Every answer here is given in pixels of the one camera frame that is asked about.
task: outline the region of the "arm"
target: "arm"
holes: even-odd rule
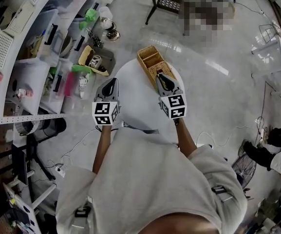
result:
[[[112,126],[103,126],[101,131],[101,136],[99,144],[97,147],[97,153],[93,164],[93,173],[97,174],[101,167],[103,158],[105,157],[107,150],[111,142],[111,127]]]
[[[184,123],[183,118],[175,120],[176,131],[178,136],[178,145],[180,151],[188,157],[193,151],[197,149],[197,146],[194,144],[194,141]]]

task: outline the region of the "blurred region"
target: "blurred region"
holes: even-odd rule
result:
[[[183,0],[179,19],[184,34],[191,30],[226,30],[234,16],[232,3],[225,0]]]

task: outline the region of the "black handle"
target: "black handle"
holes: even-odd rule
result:
[[[81,40],[80,40],[80,42],[78,43],[77,47],[75,48],[75,51],[79,51],[79,50],[80,50],[80,48],[82,47],[82,44],[83,44],[84,40],[85,40],[85,37],[81,36]]]
[[[96,3],[95,3],[95,6],[93,7],[93,10],[96,10],[96,9],[98,8],[98,6],[99,6],[99,3],[96,2]]]
[[[54,92],[58,92],[61,80],[62,80],[62,76],[58,75],[58,79],[57,79],[57,83],[56,83]]]
[[[91,212],[91,208],[89,206],[85,206],[83,208],[78,208],[76,211],[75,211],[75,214],[74,216],[75,217],[84,217],[84,218],[87,218],[88,217],[88,214]]]
[[[51,34],[50,34],[49,37],[48,37],[48,41],[45,42],[45,45],[51,45],[51,44],[52,44],[53,39],[54,39],[54,36],[55,36],[55,33],[56,33],[56,31],[57,31],[57,28],[58,28],[58,25],[54,25],[54,24],[53,24],[53,29],[52,29],[52,31],[51,31]]]
[[[103,89],[101,90],[103,96],[109,97],[113,94],[116,80],[116,78],[112,78],[112,80],[106,86],[103,87]]]

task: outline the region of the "white round table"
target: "white round table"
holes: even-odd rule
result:
[[[179,85],[185,91],[184,83],[177,70],[169,64]],[[115,76],[119,82],[119,116],[132,127],[141,130],[160,129],[168,122],[161,110],[159,95],[144,70],[133,59],[126,63]]]

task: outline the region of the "box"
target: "box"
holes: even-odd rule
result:
[[[160,97],[161,109],[168,118],[176,119],[185,117],[187,114],[187,101],[185,94]]]
[[[157,86],[155,78],[157,71],[160,73],[162,71],[165,75],[176,79],[168,63],[163,59],[160,52],[154,46],[139,50],[137,53],[137,60],[156,90]]]
[[[117,101],[93,102],[93,118],[96,125],[112,126],[119,114]]]

